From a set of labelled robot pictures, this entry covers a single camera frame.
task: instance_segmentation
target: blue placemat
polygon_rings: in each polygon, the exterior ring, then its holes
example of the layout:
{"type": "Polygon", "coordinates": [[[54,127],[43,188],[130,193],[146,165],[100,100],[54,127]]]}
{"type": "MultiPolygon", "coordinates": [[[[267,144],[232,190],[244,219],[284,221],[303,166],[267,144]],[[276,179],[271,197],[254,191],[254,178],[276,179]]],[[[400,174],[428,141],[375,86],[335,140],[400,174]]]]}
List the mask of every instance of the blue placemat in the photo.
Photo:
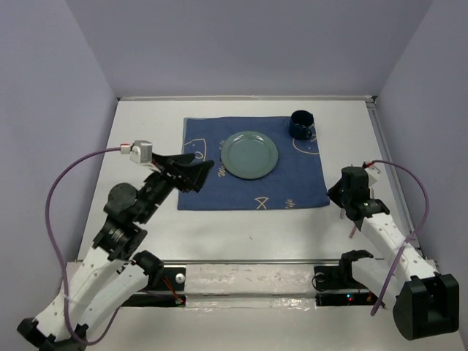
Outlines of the blue placemat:
{"type": "Polygon", "coordinates": [[[194,153],[200,161],[212,159],[215,165],[199,193],[179,194],[178,209],[272,210],[328,205],[317,136],[293,140],[287,132],[289,120],[290,117],[186,118],[183,152],[194,153]],[[244,130],[267,135],[278,148],[278,163],[263,178],[237,178],[221,163],[224,140],[244,130]]]}

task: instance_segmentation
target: white connector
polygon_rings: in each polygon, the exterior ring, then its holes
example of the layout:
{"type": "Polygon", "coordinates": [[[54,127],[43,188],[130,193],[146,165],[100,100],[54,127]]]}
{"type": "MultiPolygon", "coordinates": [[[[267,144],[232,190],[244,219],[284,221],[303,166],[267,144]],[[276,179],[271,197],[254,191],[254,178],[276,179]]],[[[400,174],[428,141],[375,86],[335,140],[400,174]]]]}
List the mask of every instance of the white connector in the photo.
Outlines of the white connector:
{"type": "Polygon", "coordinates": [[[131,144],[120,144],[120,153],[122,155],[128,155],[132,151],[132,145],[131,144]]]}
{"type": "Polygon", "coordinates": [[[380,170],[374,165],[366,168],[367,175],[369,176],[369,188],[377,183],[380,178],[380,170]]]}
{"type": "Polygon", "coordinates": [[[153,160],[153,144],[146,140],[136,140],[130,152],[130,161],[137,165],[151,164],[153,160]]]}

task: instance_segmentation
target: purple cable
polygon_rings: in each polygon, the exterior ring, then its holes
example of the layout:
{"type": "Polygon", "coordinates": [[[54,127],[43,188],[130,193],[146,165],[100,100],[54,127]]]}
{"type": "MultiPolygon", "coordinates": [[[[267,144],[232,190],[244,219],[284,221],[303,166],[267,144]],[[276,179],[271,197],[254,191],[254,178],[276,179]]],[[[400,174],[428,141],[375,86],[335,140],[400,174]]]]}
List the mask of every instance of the purple cable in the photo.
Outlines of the purple cable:
{"type": "Polygon", "coordinates": [[[384,161],[384,160],[381,160],[381,159],[376,159],[376,160],[372,161],[371,163],[372,164],[373,163],[384,163],[386,165],[391,165],[391,166],[394,166],[394,167],[399,168],[401,170],[404,170],[406,173],[408,173],[410,176],[412,176],[415,179],[415,181],[418,183],[419,187],[423,191],[424,201],[426,203],[426,208],[424,209],[424,215],[423,215],[423,218],[421,219],[421,222],[419,222],[419,224],[415,228],[415,230],[410,235],[407,236],[407,238],[404,240],[403,245],[401,245],[400,249],[396,253],[396,256],[395,256],[395,259],[393,260],[392,266],[390,267],[390,270],[388,271],[387,278],[385,278],[385,281],[383,283],[382,290],[380,291],[379,298],[377,299],[377,301],[375,301],[375,304],[372,306],[371,316],[374,316],[377,313],[377,310],[379,309],[380,305],[382,304],[383,296],[385,295],[385,292],[387,291],[388,285],[390,284],[390,280],[392,279],[393,272],[395,272],[396,266],[398,265],[398,262],[400,261],[400,258],[403,255],[405,244],[410,242],[413,238],[416,238],[418,236],[419,232],[421,231],[421,229],[423,229],[423,226],[426,223],[427,217],[429,215],[429,207],[430,206],[429,206],[429,196],[427,194],[426,188],[424,187],[421,180],[412,171],[408,170],[407,168],[405,168],[403,166],[396,165],[393,162],[384,161]]]}
{"type": "Polygon", "coordinates": [[[55,191],[57,185],[59,185],[60,180],[76,165],[79,163],[83,162],[85,159],[89,159],[93,156],[104,154],[106,152],[111,152],[111,151],[120,151],[120,148],[106,148],[105,150],[102,151],[96,151],[92,152],[90,154],[87,154],[80,159],[77,159],[75,162],[73,162],[70,166],[65,168],[65,170],[60,173],[60,175],[57,177],[57,179],[53,182],[52,187],[49,190],[49,194],[47,195],[47,200],[45,201],[45,226],[47,228],[47,233],[49,235],[50,243],[52,244],[53,251],[56,253],[58,262],[60,263],[60,268],[61,272],[63,275],[64,279],[64,314],[65,314],[65,325],[67,326],[67,330],[70,333],[71,337],[73,340],[75,340],[77,343],[86,345],[86,346],[92,346],[100,342],[101,340],[104,339],[105,335],[110,329],[110,326],[112,325],[114,319],[116,318],[118,309],[114,312],[112,317],[110,318],[109,324],[107,324],[107,327],[105,328],[104,332],[102,335],[95,341],[86,341],[82,340],[79,335],[75,333],[75,330],[72,327],[72,323],[70,322],[70,315],[69,315],[69,301],[68,301],[68,296],[69,296],[69,282],[68,282],[68,275],[67,275],[67,263],[65,262],[64,256],[60,252],[59,245],[57,244],[57,240],[55,239],[55,236],[53,235],[52,232],[52,227],[50,226],[50,200],[52,199],[52,194],[55,191]]]}

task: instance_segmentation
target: purple wire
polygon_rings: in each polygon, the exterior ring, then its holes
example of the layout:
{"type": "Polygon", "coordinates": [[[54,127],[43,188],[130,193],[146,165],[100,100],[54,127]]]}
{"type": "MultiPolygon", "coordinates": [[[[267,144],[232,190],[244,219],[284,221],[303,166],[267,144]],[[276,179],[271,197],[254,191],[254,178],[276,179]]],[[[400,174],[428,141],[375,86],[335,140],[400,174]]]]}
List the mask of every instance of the purple wire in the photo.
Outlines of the purple wire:
{"type": "Polygon", "coordinates": [[[412,239],[416,238],[418,236],[419,232],[421,231],[421,229],[423,229],[423,226],[426,223],[427,217],[429,215],[430,205],[429,205],[429,196],[427,194],[426,188],[424,187],[421,180],[412,171],[410,171],[406,167],[396,165],[393,162],[384,161],[382,159],[376,159],[376,160],[372,161],[371,163],[384,163],[386,165],[391,165],[391,166],[394,166],[396,168],[399,168],[400,170],[404,170],[406,173],[408,173],[410,176],[412,176],[416,180],[419,187],[423,191],[424,201],[426,203],[426,208],[424,209],[424,215],[423,215],[423,218],[421,219],[421,222],[419,222],[419,224],[415,228],[415,230],[410,235],[407,236],[407,238],[404,240],[403,245],[400,246],[400,249],[396,253],[396,256],[395,256],[395,259],[393,260],[392,266],[390,267],[390,270],[388,271],[387,278],[385,278],[385,281],[383,283],[382,290],[380,291],[379,298],[377,299],[377,301],[375,301],[375,304],[372,306],[371,316],[374,316],[377,313],[377,310],[379,309],[380,305],[382,304],[383,296],[385,295],[385,292],[387,291],[388,285],[390,284],[390,280],[392,279],[392,275],[396,270],[396,266],[398,265],[398,262],[400,261],[400,258],[403,255],[403,251],[405,249],[405,244],[410,242],[412,239]]]}
{"type": "Polygon", "coordinates": [[[60,173],[60,175],[57,177],[57,179],[53,182],[52,187],[49,190],[49,193],[47,195],[47,200],[45,201],[45,226],[47,228],[47,233],[49,235],[50,243],[52,244],[53,251],[56,253],[58,262],[60,263],[60,268],[62,272],[62,276],[64,279],[64,314],[65,314],[65,325],[67,327],[68,332],[70,333],[70,336],[75,340],[77,343],[86,345],[86,346],[92,346],[100,342],[101,340],[104,339],[106,336],[107,332],[110,329],[110,326],[112,325],[114,319],[116,318],[118,309],[114,312],[112,317],[110,318],[109,324],[107,324],[107,327],[105,328],[104,332],[102,335],[94,341],[86,341],[82,340],[79,335],[75,333],[74,328],[72,327],[72,323],[70,322],[70,315],[69,315],[69,301],[68,301],[68,296],[69,296],[69,282],[68,282],[68,274],[67,274],[67,263],[65,262],[64,256],[62,255],[59,245],[57,244],[57,240],[52,232],[52,227],[50,225],[50,201],[52,199],[52,194],[55,191],[57,185],[59,185],[60,180],[76,165],[79,163],[83,162],[86,159],[89,159],[93,156],[97,156],[100,154],[104,154],[106,152],[111,152],[111,151],[120,151],[120,148],[106,148],[105,150],[101,151],[96,151],[92,152],[90,154],[87,154],[80,159],[77,159],[75,162],[73,162],[70,166],[65,168],[65,170],[60,173]]]}

